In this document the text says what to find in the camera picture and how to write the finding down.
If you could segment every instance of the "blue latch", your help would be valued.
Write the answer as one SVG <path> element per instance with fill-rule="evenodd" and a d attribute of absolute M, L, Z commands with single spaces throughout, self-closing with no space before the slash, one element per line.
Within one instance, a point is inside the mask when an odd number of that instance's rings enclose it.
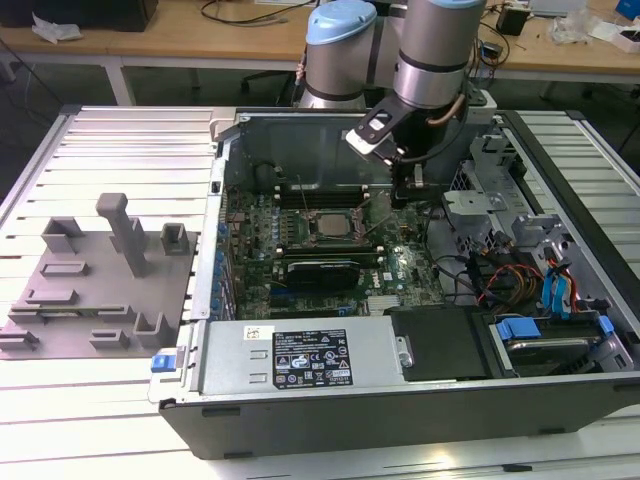
<path fill-rule="evenodd" d="M 564 310 L 564 292 L 567 289 L 567 279 L 558 276 L 555 282 L 556 288 L 553 290 L 553 280 L 556 277 L 552 268 L 547 270 L 542 285 L 542 305 L 544 308 L 551 308 L 553 313 L 559 314 L 562 318 L 569 318 L 569 313 Z"/>
<path fill-rule="evenodd" d="M 569 318 L 569 313 L 564 311 L 564 292 L 567 289 L 567 279 L 559 277 L 556 282 L 556 291 L 553 292 L 551 311 L 559 314 L 562 318 Z"/>
<path fill-rule="evenodd" d="M 613 323 L 611 323 L 611 320 L 609 320 L 609 317 L 607 317 L 606 315 L 600 315 L 599 322 L 600 328 L 602 329 L 605 337 L 608 337 L 615 331 L 613 328 Z"/>
<path fill-rule="evenodd" d="M 502 340 L 512 338 L 540 338 L 542 334 L 533 317 L 505 318 L 496 325 Z"/>
<path fill-rule="evenodd" d="M 176 356 L 159 353 L 151 357 L 151 373 L 176 371 Z"/>

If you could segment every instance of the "robotic arm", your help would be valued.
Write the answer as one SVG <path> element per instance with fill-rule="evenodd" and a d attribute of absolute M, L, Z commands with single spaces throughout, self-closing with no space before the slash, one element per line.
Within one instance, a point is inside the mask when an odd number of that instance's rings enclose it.
<path fill-rule="evenodd" d="M 361 156 L 391 168 L 396 207 L 425 198 L 424 191 L 412 188 L 416 165 L 421 168 L 449 146 L 452 140 L 443 137 L 451 118 L 460 115 L 459 129 L 464 125 L 465 69 L 485 3 L 409 0 L 406 9 L 392 6 L 389 17 L 376 19 L 371 4 L 337 0 L 310 18 L 307 92 L 301 106 L 319 106 L 318 99 L 333 102 L 321 106 L 361 106 L 354 101 L 364 84 L 389 86 L 384 72 L 395 72 L 393 92 L 346 140 Z"/>

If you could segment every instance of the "motherboard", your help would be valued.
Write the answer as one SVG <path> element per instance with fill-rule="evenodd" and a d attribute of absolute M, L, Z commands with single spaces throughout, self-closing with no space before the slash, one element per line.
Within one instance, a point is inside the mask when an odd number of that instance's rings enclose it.
<path fill-rule="evenodd" d="M 423 244 L 424 205 L 392 210 L 385 189 L 231 187 L 223 214 L 238 320 L 373 316 L 444 300 Z"/>

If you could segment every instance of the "desk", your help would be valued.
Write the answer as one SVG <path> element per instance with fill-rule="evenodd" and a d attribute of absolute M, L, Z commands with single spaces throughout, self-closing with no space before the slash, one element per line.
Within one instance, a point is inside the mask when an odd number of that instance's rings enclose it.
<path fill-rule="evenodd" d="M 615 18 L 617 0 L 591 0 L 594 14 Z M 0 28 L 2 38 L 27 62 L 100 65 L 104 67 L 119 105 L 134 105 L 125 66 L 290 70 L 304 49 L 311 9 L 287 12 L 285 24 L 260 28 L 221 25 L 200 15 L 202 2 L 160 0 L 147 30 L 141 33 L 84 30 L 85 38 L 52 45 L 30 29 Z M 223 3 L 220 16 L 250 18 L 278 7 L 254 5 L 250 0 Z M 495 25 L 497 15 L 484 21 Z M 511 55 L 496 71 L 497 78 L 594 83 L 640 82 L 640 55 L 625 54 L 593 39 L 589 45 L 554 45 L 548 38 L 550 20 L 527 22 L 520 37 L 509 37 Z M 480 37 L 500 42 L 487 28 Z M 0 52 L 0 62 L 11 61 Z"/>
<path fill-rule="evenodd" d="M 296 69 L 311 9 L 287 12 L 287 23 L 238 28 L 207 20 L 203 2 L 160 0 L 144 32 L 83 29 L 85 38 L 53 45 L 28 28 L 0 28 L 0 36 L 25 62 L 102 66 L 118 105 L 135 105 L 125 66 L 220 68 L 245 70 Z M 246 2 L 221 4 L 223 18 L 251 18 L 281 7 Z M 0 51 L 0 62 L 15 61 Z"/>
<path fill-rule="evenodd" d="M 594 15 L 615 21 L 617 0 L 591 0 Z M 498 14 L 483 21 L 495 26 Z M 621 16 L 618 23 L 626 21 Z M 592 39 L 586 44 L 555 45 L 548 35 L 550 19 L 532 18 L 519 37 L 508 36 L 511 54 L 495 72 L 496 78 L 591 83 L 636 83 L 640 81 L 640 55 L 631 55 L 608 42 Z M 480 26 L 480 38 L 504 45 L 488 28 Z"/>

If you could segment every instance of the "power supply label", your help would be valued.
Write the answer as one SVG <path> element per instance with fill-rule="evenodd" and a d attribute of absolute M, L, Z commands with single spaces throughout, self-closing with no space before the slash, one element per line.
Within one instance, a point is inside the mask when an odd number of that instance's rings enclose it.
<path fill-rule="evenodd" d="M 353 385 L 346 330 L 274 332 L 273 385 L 281 390 Z"/>

